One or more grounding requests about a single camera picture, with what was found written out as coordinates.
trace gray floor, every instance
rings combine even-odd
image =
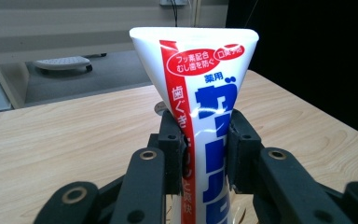
[[[49,71],[42,74],[32,63],[25,106],[49,104],[95,94],[152,85],[136,52],[122,51],[86,56],[93,70],[86,68]]]

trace wire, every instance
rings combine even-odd
[[[175,27],[178,27],[178,8],[176,6],[176,1],[171,0],[172,9],[173,9],[173,16],[175,17]]]

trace white tube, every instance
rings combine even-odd
[[[139,27],[140,60],[188,140],[181,223],[230,223],[225,145],[231,111],[255,51],[247,29]]]

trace wooden table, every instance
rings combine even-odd
[[[125,174],[131,154],[157,133],[154,86],[0,113],[0,223],[32,223],[74,181],[99,188]],[[249,71],[235,106],[265,147],[291,151],[316,181],[343,191],[358,180],[358,132]],[[252,196],[233,212],[256,223]]]

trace red oval label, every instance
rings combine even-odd
[[[225,45],[223,48],[214,52],[214,57],[218,61],[227,61],[240,57],[245,52],[245,47],[238,44]]]
[[[167,68],[177,76],[196,76],[214,69],[220,62],[214,57],[214,49],[191,49],[173,54]]]

